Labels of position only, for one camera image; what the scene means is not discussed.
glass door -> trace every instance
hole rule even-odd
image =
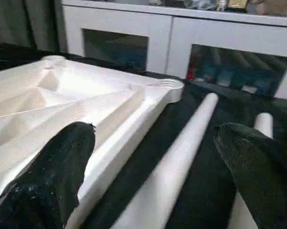
[[[274,96],[286,70],[287,57],[193,45],[186,78]]]
[[[164,74],[172,17],[64,6],[68,51]]]

toy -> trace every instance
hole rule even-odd
[[[287,0],[252,0],[258,14],[287,16]]]

black fabric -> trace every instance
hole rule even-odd
[[[77,193],[95,145],[94,127],[62,129],[0,197],[0,229],[62,229],[79,205]]]
[[[287,229],[287,152],[283,147],[236,123],[216,128],[214,139],[258,228]]]
[[[31,55],[41,57],[38,51],[31,50]],[[89,58],[77,58],[76,61],[98,65],[96,60]],[[102,66],[117,69],[112,63],[103,62]],[[120,69],[149,77],[169,78]],[[270,112],[274,116],[274,138],[287,151],[287,100],[260,98],[206,83],[184,83],[182,100],[168,105],[161,113],[82,228],[93,229],[93,225],[98,229],[110,228],[209,92],[217,93],[220,100],[166,228],[226,229],[235,186],[213,142],[214,126],[236,122],[252,127],[259,113]]]

white cylindrical leg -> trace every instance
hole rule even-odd
[[[259,114],[255,121],[255,129],[273,138],[273,116],[269,113]],[[239,192],[236,194],[228,229],[258,229]]]
[[[269,113],[259,114],[255,121],[255,129],[273,138],[273,116]]]
[[[218,101],[209,94],[112,229],[163,229]]]

white plastic table top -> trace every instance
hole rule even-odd
[[[77,228],[184,85],[60,56],[0,72],[0,194],[59,130],[96,126],[96,145],[66,228]]]

